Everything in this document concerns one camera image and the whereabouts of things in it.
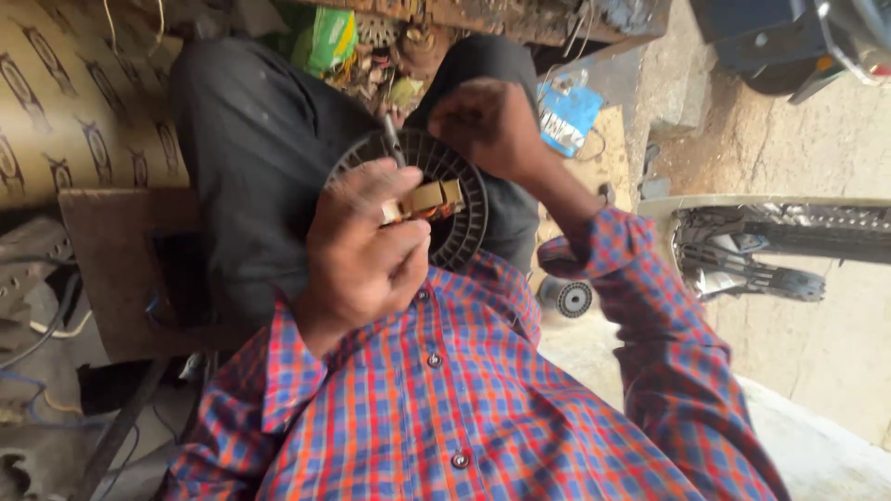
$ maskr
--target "plaid shirt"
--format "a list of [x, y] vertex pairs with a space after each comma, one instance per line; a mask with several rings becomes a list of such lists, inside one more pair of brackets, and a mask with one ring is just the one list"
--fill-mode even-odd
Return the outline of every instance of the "plaid shirt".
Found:
[[538, 355], [534, 293], [481, 251], [322, 361], [280, 302], [209, 385], [167, 499], [787, 499], [651, 222], [604, 209], [590, 230], [539, 262], [622, 325], [624, 414]]

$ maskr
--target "patterned wall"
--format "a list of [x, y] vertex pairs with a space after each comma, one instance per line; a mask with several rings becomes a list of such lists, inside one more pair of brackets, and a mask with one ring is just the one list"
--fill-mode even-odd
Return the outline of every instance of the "patterned wall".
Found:
[[0, 209], [66, 187], [188, 185], [167, 86], [176, 41], [100, 0], [0, 0]]

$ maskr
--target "hand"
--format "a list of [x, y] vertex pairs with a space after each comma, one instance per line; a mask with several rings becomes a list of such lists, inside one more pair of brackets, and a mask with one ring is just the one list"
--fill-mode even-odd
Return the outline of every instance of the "hand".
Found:
[[319, 357], [347, 332], [408, 307], [427, 276], [430, 225], [380, 228], [384, 201], [421, 182], [392, 159], [364, 163], [326, 186], [307, 235], [309, 283], [297, 299], [298, 328]]
[[485, 172], [523, 185], [556, 158], [536, 121], [522, 86], [475, 78], [437, 103], [428, 129]]

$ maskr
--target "motorcycle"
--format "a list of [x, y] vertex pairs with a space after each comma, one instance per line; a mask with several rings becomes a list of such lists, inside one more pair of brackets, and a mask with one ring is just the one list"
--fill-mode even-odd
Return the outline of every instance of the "motorcycle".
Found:
[[756, 254], [796, 254], [891, 265], [891, 200], [761, 195], [642, 201], [658, 251], [702, 301], [723, 294], [823, 299], [821, 275], [776, 267]]
[[891, 87], [891, 1], [691, 0], [722, 65], [759, 94], [800, 104], [850, 72]]

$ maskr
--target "black cable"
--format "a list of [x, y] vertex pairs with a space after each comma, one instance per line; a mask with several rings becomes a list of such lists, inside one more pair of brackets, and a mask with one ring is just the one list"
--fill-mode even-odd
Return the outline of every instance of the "black cable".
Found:
[[68, 282], [65, 284], [65, 293], [62, 295], [61, 301], [59, 303], [59, 311], [53, 316], [53, 320], [50, 321], [50, 324], [46, 327], [46, 332], [43, 337], [37, 340], [36, 343], [31, 345], [30, 348], [22, 351], [19, 355], [6, 360], [2, 364], [0, 364], [0, 371], [5, 370], [9, 366], [13, 364], [19, 363], [21, 360], [30, 356], [32, 353], [37, 351], [38, 348], [44, 345], [50, 338], [53, 337], [53, 333], [56, 332], [56, 329], [61, 325], [61, 320], [65, 317], [65, 314], [68, 312], [71, 307], [71, 301], [74, 299], [74, 290], [78, 287], [78, 282], [80, 282], [80, 273], [74, 272], [71, 277], [69, 277]]
[[[607, 139], [606, 139], [605, 137], [603, 137], [603, 134], [601, 134], [601, 131], [597, 130], [597, 127], [595, 127], [595, 126], [591, 126], [591, 132], [594, 132], [594, 134], [595, 134], [597, 137], [600, 138], [600, 140], [601, 140], [601, 150], [600, 150], [599, 152], [596, 152], [595, 154], [589, 156], [589, 157], [586, 158], [586, 159], [580, 159], [580, 158], [576, 157], [575, 155], [573, 155], [573, 159], [572, 159], [572, 160], [575, 160], [575, 161], [578, 161], [578, 162], [585, 163], [585, 162], [588, 162], [588, 161], [591, 161], [591, 160], [596, 159], [597, 157], [601, 156], [605, 151], [607, 151]], [[582, 148], [579, 148], [579, 149], [576, 151], [576, 153], [581, 153], [581, 152], [582, 152]]]
[[74, 259], [59, 259], [50, 256], [11, 256], [10, 258], [0, 258], [0, 266], [2, 265], [18, 265], [22, 263], [47, 263], [56, 265], [57, 267], [70, 267], [78, 262]]
[[151, 411], [153, 413], [155, 413], [155, 417], [158, 418], [158, 422], [161, 423], [161, 426], [163, 426], [164, 428], [167, 428], [167, 431], [170, 431], [170, 434], [173, 435], [173, 444], [175, 446], [178, 446], [179, 445], [179, 433], [177, 433], [176, 430], [173, 429], [173, 426], [171, 426], [170, 423], [168, 423], [167, 421], [164, 420], [163, 417], [161, 417], [161, 414], [158, 412], [158, 408], [156, 406], [154, 406], [153, 404], [151, 406]]
[[136, 438], [133, 440], [133, 446], [130, 448], [130, 453], [127, 454], [127, 457], [124, 458], [124, 462], [120, 464], [118, 467], [118, 472], [115, 473], [114, 478], [111, 479], [111, 483], [109, 487], [105, 489], [105, 492], [102, 493], [102, 496], [99, 497], [98, 501], [102, 501], [106, 496], [109, 495], [112, 489], [114, 489], [114, 484], [118, 483], [118, 478], [120, 478], [120, 474], [124, 472], [124, 469], [127, 467], [127, 463], [130, 462], [130, 458], [133, 457], [133, 453], [136, 452], [136, 448], [139, 446], [139, 426], [133, 425], [133, 431], [136, 432]]

